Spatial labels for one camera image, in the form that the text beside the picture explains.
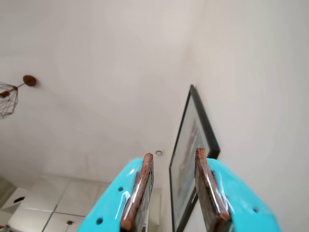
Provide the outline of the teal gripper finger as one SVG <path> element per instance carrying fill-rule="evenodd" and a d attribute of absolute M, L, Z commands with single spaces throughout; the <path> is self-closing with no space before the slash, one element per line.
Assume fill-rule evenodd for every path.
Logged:
<path fill-rule="evenodd" d="M 81 223 L 80 232 L 144 232 L 154 184 L 151 153 L 130 161 Z"/>
<path fill-rule="evenodd" d="M 195 182 L 206 231 L 281 231 L 268 206 L 222 162 L 207 158 L 204 148 L 196 149 Z"/>

